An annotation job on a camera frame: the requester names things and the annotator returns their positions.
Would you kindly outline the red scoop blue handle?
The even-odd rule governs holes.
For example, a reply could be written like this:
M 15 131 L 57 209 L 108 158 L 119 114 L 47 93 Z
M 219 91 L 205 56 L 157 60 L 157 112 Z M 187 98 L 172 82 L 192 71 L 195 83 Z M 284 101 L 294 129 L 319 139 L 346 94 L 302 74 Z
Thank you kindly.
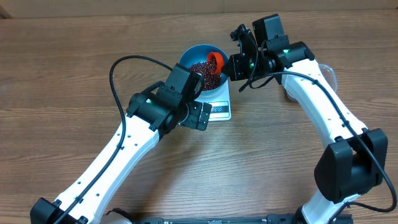
M 212 71 L 212 75 L 221 73 L 221 69 L 224 65 L 224 58 L 219 52 L 210 52 L 207 55 L 207 62 L 215 63 L 215 68 Z

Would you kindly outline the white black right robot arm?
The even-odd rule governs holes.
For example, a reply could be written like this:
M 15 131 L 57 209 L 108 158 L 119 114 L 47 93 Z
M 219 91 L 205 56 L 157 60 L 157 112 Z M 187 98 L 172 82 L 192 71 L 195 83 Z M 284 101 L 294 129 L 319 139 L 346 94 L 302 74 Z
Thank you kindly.
M 396 190 L 384 170 L 388 139 L 370 130 L 344 105 L 323 76 L 314 54 L 303 43 L 250 49 L 230 56 L 221 71 L 246 86 L 275 78 L 310 118 L 325 148 L 314 170 L 317 191 L 295 214 L 269 215 L 285 223 L 352 223 L 341 216 L 352 205 L 388 213 L 397 206 Z M 385 182 L 392 205 L 377 208 L 357 198 Z

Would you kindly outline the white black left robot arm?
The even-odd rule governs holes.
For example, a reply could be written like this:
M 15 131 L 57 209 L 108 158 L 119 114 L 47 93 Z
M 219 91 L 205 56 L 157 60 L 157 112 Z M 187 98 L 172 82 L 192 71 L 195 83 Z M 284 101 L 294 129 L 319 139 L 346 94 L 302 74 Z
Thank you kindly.
M 195 87 L 158 82 L 132 96 L 114 136 L 84 173 L 53 202 L 38 199 L 31 223 L 127 222 L 104 217 L 106 207 L 137 163 L 176 126 L 204 131 L 212 105 L 197 101 Z

